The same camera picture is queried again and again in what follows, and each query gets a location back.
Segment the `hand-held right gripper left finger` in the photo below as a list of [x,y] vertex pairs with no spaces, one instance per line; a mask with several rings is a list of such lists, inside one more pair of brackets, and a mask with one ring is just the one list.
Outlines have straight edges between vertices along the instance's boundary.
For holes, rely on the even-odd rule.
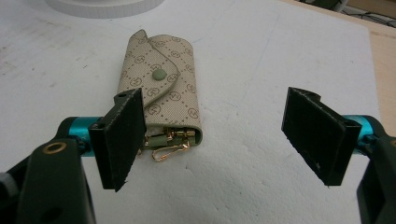
[[143,148],[147,127],[140,88],[118,93],[103,117],[69,117],[58,138],[74,139],[82,156],[95,157],[104,189],[119,191]]

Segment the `white round object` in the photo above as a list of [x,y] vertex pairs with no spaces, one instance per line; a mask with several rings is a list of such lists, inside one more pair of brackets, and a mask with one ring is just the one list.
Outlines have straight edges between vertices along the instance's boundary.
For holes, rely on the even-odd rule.
[[45,0],[53,9],[88,19],[116,19],[148,12],[164,0]]

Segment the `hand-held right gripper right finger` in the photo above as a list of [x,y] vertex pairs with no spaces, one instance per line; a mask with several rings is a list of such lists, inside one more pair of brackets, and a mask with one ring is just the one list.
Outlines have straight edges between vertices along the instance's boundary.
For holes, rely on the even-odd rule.
[[326,186],[339,186],[352,154],[374,133],[361,115],[341,116],[312,91],[288,88],[282,132]]

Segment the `beige patterned key pouch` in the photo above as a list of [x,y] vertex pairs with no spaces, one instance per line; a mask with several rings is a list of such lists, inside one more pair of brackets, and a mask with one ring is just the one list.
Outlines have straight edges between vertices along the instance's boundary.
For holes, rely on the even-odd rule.
[[147,132],[144,148],[155,161],[201,144],[193,47],[171,35],[139,30],[128,42],[118,92],[142,91]]

